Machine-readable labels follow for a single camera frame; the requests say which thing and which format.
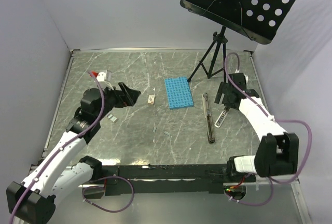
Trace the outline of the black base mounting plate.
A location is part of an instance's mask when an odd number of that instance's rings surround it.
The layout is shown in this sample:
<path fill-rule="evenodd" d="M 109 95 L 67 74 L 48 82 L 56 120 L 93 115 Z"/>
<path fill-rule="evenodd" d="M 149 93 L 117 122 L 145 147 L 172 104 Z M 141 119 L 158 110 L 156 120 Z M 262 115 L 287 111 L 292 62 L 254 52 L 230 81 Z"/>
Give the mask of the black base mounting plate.
<path fill-rule="evenodd" d="M 254 183 L 256 177 L 236 172 L 226 164 L 180 164 L 180 165 L 104 165 L 97 175 L 86 184 L 106 184 L 107 196 L 130 194 L 131 188 L 119 178 L 123 177 L 133 186 L 134 193 L 183 193 L 208 192 L 223 194 L 224 186 L 237 184 L 244 179 Z"/>

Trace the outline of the black beige stapler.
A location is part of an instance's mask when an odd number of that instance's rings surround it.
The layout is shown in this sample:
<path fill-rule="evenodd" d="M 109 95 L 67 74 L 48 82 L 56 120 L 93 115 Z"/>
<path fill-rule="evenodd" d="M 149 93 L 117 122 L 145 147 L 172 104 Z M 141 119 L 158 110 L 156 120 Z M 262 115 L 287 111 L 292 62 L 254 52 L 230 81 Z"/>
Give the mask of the black beige stapler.
<path fill-rule="evenodd" d="M 215 135 L 213 131 L 213 120 L 207 92 L 203 93 L 202 95 L 202 104 L 207 126 L 207 140 L 209 144 L 213 144 L 215 143 Z"/>

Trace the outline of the black perforated music stand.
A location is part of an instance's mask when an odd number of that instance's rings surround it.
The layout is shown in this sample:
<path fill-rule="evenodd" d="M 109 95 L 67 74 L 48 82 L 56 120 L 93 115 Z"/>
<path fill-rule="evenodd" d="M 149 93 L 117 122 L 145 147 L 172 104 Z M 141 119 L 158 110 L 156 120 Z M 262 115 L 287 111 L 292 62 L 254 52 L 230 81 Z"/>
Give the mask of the black perforated music stand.
<path fill-rule="evenodd" d="M 222 26 L 213 33 L 209 50 L 214 49 L 210 68 L 204 72 L 208 78 L 213 72 L 220 50 L 226 51 L 227 29 L 235 31 L 251 41 L 267 45 L 274 39 L 282 21 L 295 0 L 181 0 L 180 5 L 189 12 L 205 17 Z"/>

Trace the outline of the grey staple strips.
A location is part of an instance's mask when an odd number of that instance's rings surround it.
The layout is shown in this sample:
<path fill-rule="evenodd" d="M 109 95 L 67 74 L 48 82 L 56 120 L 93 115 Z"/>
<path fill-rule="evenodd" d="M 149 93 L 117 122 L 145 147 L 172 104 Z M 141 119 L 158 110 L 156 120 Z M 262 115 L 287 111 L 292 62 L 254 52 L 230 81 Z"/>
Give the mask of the grey staple strips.
<path fill-rule="evenodd" d="M 109 115 L 107 116 L 107 118 L 108 118 L 111 122 L 113 122 L 113 123 L 117 122 L 117 120 L 118 120 L 118 118 L 115 117 L 113 114 L 109 114 Z"/>

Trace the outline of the aluminium frame rail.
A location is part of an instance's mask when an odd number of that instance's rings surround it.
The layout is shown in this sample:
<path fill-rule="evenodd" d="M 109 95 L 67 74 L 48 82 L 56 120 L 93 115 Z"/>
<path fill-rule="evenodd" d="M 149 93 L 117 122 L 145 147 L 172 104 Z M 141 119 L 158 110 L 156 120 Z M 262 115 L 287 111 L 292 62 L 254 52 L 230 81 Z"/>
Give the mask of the aluminium frame rail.
<path fill-rule="evenodd" d="M 12 183 L 8 187 L 7 193 L 13 193 L 13 199 L 8 200 L 8 208 L 11 213 L 11 223 L 15 223 L 16 220 L 20 220 L 23 223 L 47 223 L 54 214 L 56 207 L 75 189 L 82 188 L 82 198 L 84 202 L 89 203 L 89 198 L 86 196 L 87 190 L 101 190 L 104 195 L 106 192 L 106 184 L 92 185 L 86 184 L 87 174 L 83 173 L 71 173 L 66 171 L 60 175 L 53 185 L 50 185 L 50 181 L 42 182 L 41 179 L 33 178 L 32 181 L 25 180 L 20 184 Z M 268 204 L 274 194 L 276 193 L 275 187 L 277 185 L 288 185 L 292 188 L 294 197 L 299 199 L 300 183 L 295 179 L 291 182 L 279 182 L 273 178 L 261 178 L 257 175 L 254 183 L 246 183 L 244 179 L 237 184 L 231 184 L 224 186 L 224 195 L 233 202 L 237 202 L 242 205 L 249 205 L 248 202 L 244 202 L 243 198 L 247 193 L 249 186 L 255 186 L 259 188 L 260 185 L 268 185 L 270 187 L 270 195 L 266 200 L 261 203 L 254 203 L 254 207 L 259 207 Z M 119 178 L 125 181 L 131 188 L 130 201 L 132 202 L 136 193 L 134 193 L 131 183 L 123 177 L 110 177 Z"/>

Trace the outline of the blue studded building plate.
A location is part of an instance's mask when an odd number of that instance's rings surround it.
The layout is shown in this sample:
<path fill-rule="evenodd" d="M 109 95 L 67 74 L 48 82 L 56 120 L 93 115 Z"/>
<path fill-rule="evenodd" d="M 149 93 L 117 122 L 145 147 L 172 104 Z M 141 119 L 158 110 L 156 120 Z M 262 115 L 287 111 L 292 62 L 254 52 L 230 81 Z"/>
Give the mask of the blue studded building plate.
<path fill-rule="evenodd" d="M 166 78 L 164 84 L 170 109 L 194 106 L 187 77 Z"/>

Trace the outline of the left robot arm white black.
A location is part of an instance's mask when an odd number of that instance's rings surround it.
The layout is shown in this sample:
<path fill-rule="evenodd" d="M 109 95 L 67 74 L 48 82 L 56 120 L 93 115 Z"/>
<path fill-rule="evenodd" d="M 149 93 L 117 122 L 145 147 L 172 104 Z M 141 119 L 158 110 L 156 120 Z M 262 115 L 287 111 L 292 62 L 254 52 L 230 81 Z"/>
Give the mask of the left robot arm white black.
<path fill-rule="evenodd" d="M 100 85 L 84 92 L 61 139 L 43 162 L 22 182 L 6 190 L 10 223 L 18 217 L 28 223 L 47 223 L 56 205 L 80 184 L 98 183 L 103 176 L 101 161 L 85 156 L 69 172 L 69 162 L 85 148 L 101 128 L 100 121 L 113 109 L 134 106 L 141 92 L 127 87 L 103 89 Z"/>

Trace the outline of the small staple box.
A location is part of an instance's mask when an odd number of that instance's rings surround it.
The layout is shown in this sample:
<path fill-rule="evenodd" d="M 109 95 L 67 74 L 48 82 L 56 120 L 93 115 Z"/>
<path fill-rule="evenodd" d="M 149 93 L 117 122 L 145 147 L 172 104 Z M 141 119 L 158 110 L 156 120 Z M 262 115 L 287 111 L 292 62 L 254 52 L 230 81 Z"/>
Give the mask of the small staple box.
<path fill-rule="evenodd" d="M 150 94 L 150 95 L 148 96 L 148 101 L 147 101 L 147 103 L 148 103 L 149 105 L 154 105 L 154 102 L 155 102 L 155 95 L 154 95 L 154 94 Z"/>

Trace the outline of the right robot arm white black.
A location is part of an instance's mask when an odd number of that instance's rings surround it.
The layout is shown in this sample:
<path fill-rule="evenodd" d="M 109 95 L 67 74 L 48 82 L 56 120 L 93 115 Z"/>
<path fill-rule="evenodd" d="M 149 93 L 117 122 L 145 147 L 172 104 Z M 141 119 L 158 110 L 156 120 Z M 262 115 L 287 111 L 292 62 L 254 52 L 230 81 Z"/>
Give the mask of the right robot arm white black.
<path fill-rule="evenodd" d="M 260 177 L 292 175 L 297 172 L 299 138 L 288 133 L 264 107 L 259 94 L 248 89 L 243 73 L 227 75 L 228 81 L 221 82 L 215 103 L 241 112 L 249 121 L 259 139 L 255 155 L 230 158 L 226 169 L 231 181 L 239 181 L 244 174 Z"/>

